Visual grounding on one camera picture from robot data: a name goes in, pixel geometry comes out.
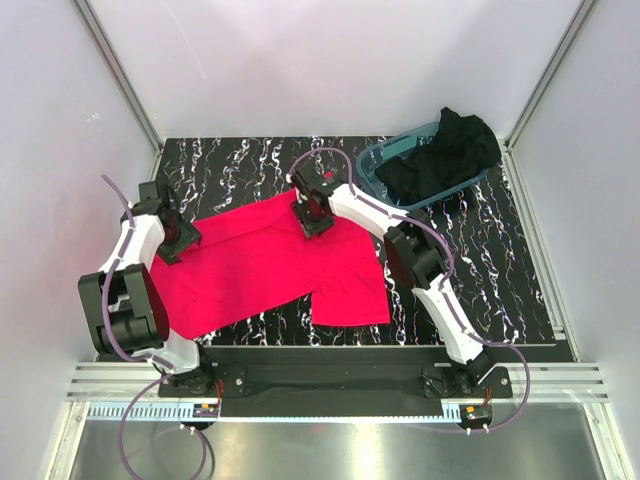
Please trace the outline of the pink red t shirt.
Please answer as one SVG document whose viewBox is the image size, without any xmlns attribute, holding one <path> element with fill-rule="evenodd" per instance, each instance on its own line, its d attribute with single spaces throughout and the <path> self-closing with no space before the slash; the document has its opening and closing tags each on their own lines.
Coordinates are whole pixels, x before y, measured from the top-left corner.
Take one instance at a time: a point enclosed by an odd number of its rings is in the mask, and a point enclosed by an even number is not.
<svg viewBox="0 0 640 480">
<path fill-rule="evenodd" d="M 151 279 L 170 327 L 187 339 L 311 297 L 313 324 L 361 327 L 391 320 L 370 234 L 339 218 L 306 238 L 294 191 L 198 220 L 200 245 L 178 263 L 156 258 Z"/>
</svg>

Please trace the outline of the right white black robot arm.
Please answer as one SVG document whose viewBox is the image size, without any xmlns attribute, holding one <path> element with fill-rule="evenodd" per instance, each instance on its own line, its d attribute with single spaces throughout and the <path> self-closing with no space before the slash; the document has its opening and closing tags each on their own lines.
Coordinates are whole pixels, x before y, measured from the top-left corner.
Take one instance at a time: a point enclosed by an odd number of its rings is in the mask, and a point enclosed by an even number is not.
<svg viewBox="0 0 640 480">
<path fill-rule="evenodd" d="M 411 290 L 433 321 L 451 366 L 425 378 L 430 392 L 442 397 L 487 398 L 496 361 L 468 320 L 450 278 L 454 259 L 426 217 L 390 207 L 341 180 L 300 180 L 288 175 L 295 191 L 292 209 L 306 237 L 319 236 L 346 219 L 383 242 L 394 280 Z"/>
</svg>

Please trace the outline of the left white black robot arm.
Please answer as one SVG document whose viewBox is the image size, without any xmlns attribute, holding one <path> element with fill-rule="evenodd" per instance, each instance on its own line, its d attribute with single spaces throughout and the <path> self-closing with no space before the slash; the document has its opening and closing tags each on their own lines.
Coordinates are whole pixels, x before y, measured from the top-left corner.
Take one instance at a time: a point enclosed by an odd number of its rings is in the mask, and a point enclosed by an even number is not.
<svg viewBox="0 0 640 480">
<path fill-rule="evenodd" d="M 202 234 L 172 201 L 174 190 L 157 180 L 139 185 L 139 201 L 127 200 L 107 175 L 124 213 L 115 247 L 95 273 L 81 276 L 78 292 L 97 353 L 130 363 L 146 362 L 163 383 L 183 395 L 222 392 L 221 378 L 204 348 L 170 326 L 169 314 L 152 277 L 155 259 L 181 261 Z"/>
</svg>

